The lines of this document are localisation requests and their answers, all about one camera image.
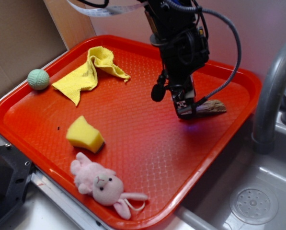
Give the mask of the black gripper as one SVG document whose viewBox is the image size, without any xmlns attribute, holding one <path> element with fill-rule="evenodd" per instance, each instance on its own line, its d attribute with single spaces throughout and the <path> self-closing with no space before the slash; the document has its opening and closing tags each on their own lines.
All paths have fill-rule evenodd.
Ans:
<svg viewBox="0 0 286 230">
<path fill-rule="evenodd" d="M 171 91 L 179 119 L 195 117 L 196 92 L 192 73 L 209 58 L 208 30 L 202 8 L 191 0 L 145 0 L 145 15 L 152 29 L 150 42 L 160 51 L 163 71 L 152 93 Z"/>
</svg>

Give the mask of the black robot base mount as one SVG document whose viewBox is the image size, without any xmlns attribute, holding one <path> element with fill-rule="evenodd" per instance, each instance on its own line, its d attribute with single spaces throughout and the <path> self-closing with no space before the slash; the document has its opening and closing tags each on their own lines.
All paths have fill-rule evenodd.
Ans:
<svg viewBox="0 0 286 230">
<path fill-rule="evenodd" d="M 0 225 L 24 204 L 33 169 L 33 162 L 15 146 L 0 146 Z"/>
</svg>

